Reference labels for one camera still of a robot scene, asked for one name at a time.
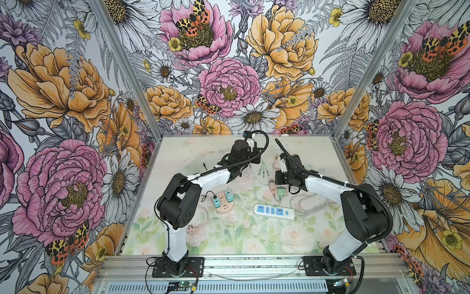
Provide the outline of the green charger plug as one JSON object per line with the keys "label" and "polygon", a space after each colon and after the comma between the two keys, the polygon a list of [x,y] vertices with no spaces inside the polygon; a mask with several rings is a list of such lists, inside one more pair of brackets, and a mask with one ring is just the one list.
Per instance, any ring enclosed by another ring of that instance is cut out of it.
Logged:
{"label": "green charger plug", "polygon": [[286,189],[284,187],[277,188],[278,201],[281,202],[286,195]]}

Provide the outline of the white blue rectangular power strip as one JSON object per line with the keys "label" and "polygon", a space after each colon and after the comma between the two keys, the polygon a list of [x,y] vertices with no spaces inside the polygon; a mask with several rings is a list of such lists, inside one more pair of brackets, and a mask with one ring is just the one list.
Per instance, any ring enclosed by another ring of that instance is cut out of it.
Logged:
{"label": "white blue rectangular power strip", "polygon": [[258,216],[267,218],[276,218],[288,221],[293,221],[295,219],[295,211],[292,208],[256,204],[253,208],[253,212]]}

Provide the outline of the round pink power strip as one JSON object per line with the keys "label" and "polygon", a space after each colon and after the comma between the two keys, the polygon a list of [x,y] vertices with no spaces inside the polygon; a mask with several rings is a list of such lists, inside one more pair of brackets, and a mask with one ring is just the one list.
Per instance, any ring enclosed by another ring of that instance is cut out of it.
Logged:
{"label": "round pink power strip", "polygon": [[227,214],[233,210],[235,199],[231,192],[221,192],[212,197],[215,210],[220,214]]}

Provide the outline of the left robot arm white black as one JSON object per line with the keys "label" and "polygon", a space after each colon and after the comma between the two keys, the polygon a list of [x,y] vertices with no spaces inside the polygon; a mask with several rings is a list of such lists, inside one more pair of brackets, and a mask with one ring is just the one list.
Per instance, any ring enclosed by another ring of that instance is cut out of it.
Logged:
{"label": "left robot arm white black", "polygon": [[182,276],[189,271],[186,230],[195,215],[200,197],[235,180],[250,164],[259,164],[268,144],[266,142],[264,147],[258,147],[251,138],[236,140],[230,153],[213,169],[191,176],[177,173],[171,178],[155,203],[157,217],[166,227],[165,249],[155,263],[155,270],[171,276]]}

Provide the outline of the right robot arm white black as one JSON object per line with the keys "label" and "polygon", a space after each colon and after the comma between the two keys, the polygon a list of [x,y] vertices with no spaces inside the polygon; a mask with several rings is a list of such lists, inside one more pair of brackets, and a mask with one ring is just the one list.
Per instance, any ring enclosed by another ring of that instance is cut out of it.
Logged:
{"label": "right robot arm white black", "polygon": [[345,230],[323,251],[321,263],[326,273],[337,273],[369,244],[393,229],[390,209],[370,184],[354,185],[308,171],[296,154],[282,153],[280,165],[281,170],[275,174],[277,184],[319,194],[341,205]]}

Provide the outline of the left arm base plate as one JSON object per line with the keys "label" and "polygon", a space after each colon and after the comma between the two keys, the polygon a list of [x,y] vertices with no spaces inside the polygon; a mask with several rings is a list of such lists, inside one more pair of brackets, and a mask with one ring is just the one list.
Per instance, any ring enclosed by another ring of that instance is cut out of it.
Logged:
{"label": "left arm base plate", "polygon": [[204,272],[204,257],[184,257],[174,262],[168,257],[158,258],[153,266],[153,278],[201,278]]}

